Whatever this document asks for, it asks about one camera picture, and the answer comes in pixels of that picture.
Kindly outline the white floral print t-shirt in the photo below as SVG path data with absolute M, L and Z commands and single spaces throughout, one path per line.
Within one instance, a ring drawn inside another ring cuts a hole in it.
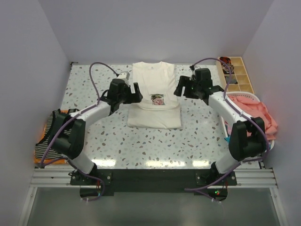
M 129 107 L 129 127 L 178 129 L 181 124 L 181 107 L 174 95 L 175 65 L 159 62 L 138 62 L 132 65 L 133 82 L 139 85 L 143 98 Z

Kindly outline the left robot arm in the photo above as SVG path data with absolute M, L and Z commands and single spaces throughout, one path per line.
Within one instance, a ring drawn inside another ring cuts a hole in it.
M 139 103 L 143 96 L 137 82 L 134 92 L 126 78 L 115 78 L 102 94 L 97 92 L 97 102 L 73 114 L 60 113 L 54 121 L 46 151 L 53 149 L 81 173 L 81 180 L 87 185 L 97 181 L 97 166 L 83 151 L 85 134 L 92 124 L 111 116 L 120 105 Z

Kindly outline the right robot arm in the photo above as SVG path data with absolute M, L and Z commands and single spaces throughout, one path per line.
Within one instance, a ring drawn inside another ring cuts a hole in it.
M 264 120 L 245 113 L 221 86 L 214 85 L 209 69 L 197 69 L 190 77 L 180 76 L 174 94 L 202 100 L 231 126 L 228 152 L 212 163 L 207 186 L 220 185 L 241 163 L 257 161 L 269 153 Z

